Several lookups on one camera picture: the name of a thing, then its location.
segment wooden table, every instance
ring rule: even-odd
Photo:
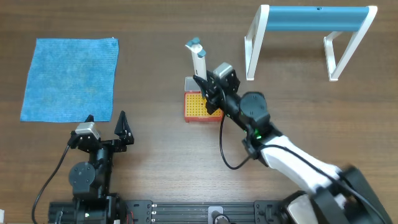
[[[219,123],[186,123],[184,77],[192,75],[184,44],[198,36],[209,70],[236,69],[239,93],[265,94],[272,121],[300,148],[325,162],[358,166],[393,220],[398,221],[398,2],[317,1],[319,6],[367,6],[379,12],[338,82],[329,82],[320,32],[267,33],[256,80],[244,77],[243,37],[260,4],[278,1],[15,1],[0,2],[0,208],[7,222],[31,222],[40,188],[54,170],[76,123],[22,123],[24,89],[36,38],[115,37],[120,53],[111,122],[126,111],[136,143],[114,157],[111,190],[157,202],[252,202],[283,199],[298,190],[258,161],[229,170],[218,148]],[[300,1],[313,5],[313,1]],[[349,37],[335,40],[342,55]],[[224,126],[232,164],[246,152],[244,133]],[[69,170],[87,161],[71,150],[46,188],[36,219],[51,201],[72,199]]]

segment white leg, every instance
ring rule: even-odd
[[[329,74],[329,81],[337,81],[338,77],[340,76],[341,72],[347,65],[349,59],[354,54],[357,46],[361,42],[362,38],[365,36],[365,33],[368,31],[372,21],[377,13],[377,6],[368,6],[369,13],[366,16],[362,26],[359,28],[359,31],[354,32],[351,40],[349,40],[348,46],[344,51],[343,56],[341,57],[340,61],[336,66],[335,62],[335,54],[333,52],[333,44],[332,40],[339,36],[341,32],[332,32],[327,37],[323,38],[323,44],[325,45],[325,54],[326,54],[326,64],[328,66],[328,74]]]
[[[254,72],[267,27],[268,13],[269,5],[261,5],[254,16],[248,34],[244,37],[246,80],[254,80]]]

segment blue panel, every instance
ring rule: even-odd
[[[358,31],[368,7],[270,6],[266,31]]]

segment black metal base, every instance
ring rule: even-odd
[[[132,223],[131,212],[134,215],[134,224],[208,224],[208,208],[211,206],[223,207],[224,214],[228,216],[231,223],[280,224],[277,217],[280,201],[157,203],[150,200],[127,200],[125,203],[128,207],[128,224]]]

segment square cloth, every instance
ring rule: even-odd
[[[117,39],[37,39],[21,121],[109,121]]]

